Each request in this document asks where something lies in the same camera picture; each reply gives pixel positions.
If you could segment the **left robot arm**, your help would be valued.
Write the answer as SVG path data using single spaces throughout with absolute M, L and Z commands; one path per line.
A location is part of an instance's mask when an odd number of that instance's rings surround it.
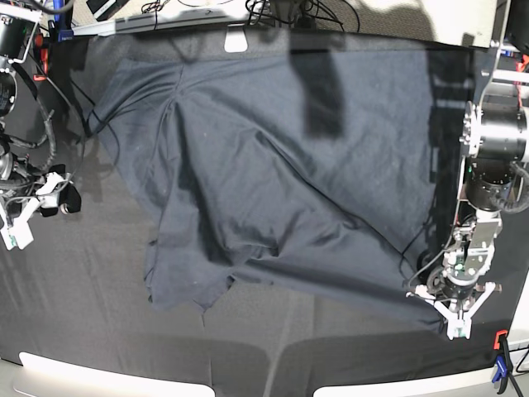
M 470 338 L 476 313 L 502 289 L 484 277 L 503 216 L 528 209 L 528 3 L 502 1 L 495 21 L 488 48 L 470 56 L 472 95 L 449 146 L 455 164 L 443 167 L 450 221 L 405 284 L 437 311 L 449 340 Z

